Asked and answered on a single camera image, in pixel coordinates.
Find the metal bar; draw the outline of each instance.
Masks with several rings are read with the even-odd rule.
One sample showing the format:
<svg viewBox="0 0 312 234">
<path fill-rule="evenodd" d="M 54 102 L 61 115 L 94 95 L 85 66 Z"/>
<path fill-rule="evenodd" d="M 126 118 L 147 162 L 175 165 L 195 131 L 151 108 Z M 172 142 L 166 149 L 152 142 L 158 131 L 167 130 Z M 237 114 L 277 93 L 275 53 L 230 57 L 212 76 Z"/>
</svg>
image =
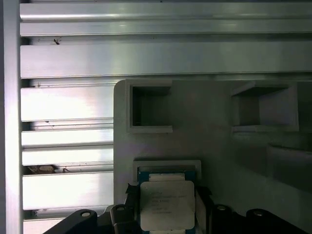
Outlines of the metal bar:
<svg viewBox="0 0 312 234">
<path fill-rule="evenodd" d="M 74 208 L 60 208 L 60 209 L 42 209 L 35 211 L 35 217 L 38 219 L 44 218 L 63 218 L 71 215 L 73 212 L 82 209 L 93 210 L 97 215 L 101 215 L 105 212 L 108 206 L 91 206 L 91 207 L 74 207 Z"/>
<path fill-rule="evenodd" d="M 0 107 L 0 154 L 2 155 L 0 159 L 0 233 L 6 233 L 6 220 L 5 220 L 5 123 L 4 123 L 4 35 L 3 35 L 3 6 L 0 7 L 0 15 L 2 16 L 0 18 L 0 101 L 1 101 L 1 107 Z"/>
<path fill-rule="evenodd" d="M 3 1 L 6 233 L 23 228 L 20 120 L 19 1 Z"/>
<path fill-rule="evenodd" d="M 22 21 L 309 18 L 311 3 L 97 2 L 20 5 Z"/>
<path fill-rule="evenodd" d="M 91 172 L 112 172 L 114 170 L 114 162 L 81 162 L 55 164 L 54 173 L 91 173 Z"/>
<path fill-rule="evenodd" d="M 32 219 L 24 221 L 24 234 L 42 234 L 61 222 L 63 218 Z"/>
<path fill-rule="evenodd" d="M 112 145 L 113 129 L 26 131 L 21 143 L 24 148 Z"/>
<path fill-rule="evenodd" d="M 95 119 L 70 119 L 31 122 L 31 130 L 51 131 L 51 130 L 78 130 L 78 129 L 102 129 L 113 128 L 113 118 Z"/>
<path fill-rule="evenodd" d="M 21 120 L 112 118 L 114 86 L 25 88 Z"/>
<path fill-rule="evenodd" d="M 138 20 L 100 22 L 24 22 L 22 37 L 186 33 L 306 33 L 311 19 Z"/>
<path fill-rule="evenodd" d="M 310 54 L 310 41 L 22 46 L 21 76 L 307 72 L 312 70 Z"/>
<path fill-rule="evenodd" d="M 24 149 L 23 165 L 113 162 L 113 145 Z"/>
<path fill-rule="evenodd" d="M 31 79 L 30 87 L 73 87 L 73 86 L 95 86 L 95 85 L 115 85 L 125 78 L 53 78 L 53 79 Z"/>
<path fill-rule="evenodd" d="M 113 173 L 27 175 L 23 177 L 24 210 L 113 204 Z"/>
</svg>

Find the gray surface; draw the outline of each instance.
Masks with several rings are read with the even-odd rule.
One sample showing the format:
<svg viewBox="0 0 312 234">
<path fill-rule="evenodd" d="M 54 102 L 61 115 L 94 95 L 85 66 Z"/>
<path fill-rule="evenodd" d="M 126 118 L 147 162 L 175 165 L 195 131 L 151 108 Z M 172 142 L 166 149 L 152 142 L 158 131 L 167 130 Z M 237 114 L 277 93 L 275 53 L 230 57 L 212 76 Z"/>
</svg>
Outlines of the gray surface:
<svg viewBox="0 0 312 234">
<path fill-rule="evenodd" d="M 4 0 L 6 233 L 23 230 L 20 120 L 20 5 Z"/>
<path fill-rule="evenodd" d="M 268 176 L 312 194 L 312 152 L 268 147 Z"/>
<path fill-rule="evenodd" d="M 114 94 L 114 202 L 125 198 L 133 159 L 200 159 L 202 185 L 216 203 L 240 214 L 262 208 L 312 232 L 312 195 L 267 176 L 268 143 L 295 146 L 304 137 L 272 133 L 231 137 L 230 89 L 235 82 L 173 81 L 172 134 L 126 133 L 125 81 Z"/>
<path fill-rule="evenodd" d="M 233 132 L 299 131 L 298 92 L 296 82 L 252 81 L 232 89 Z"/>
</svg>

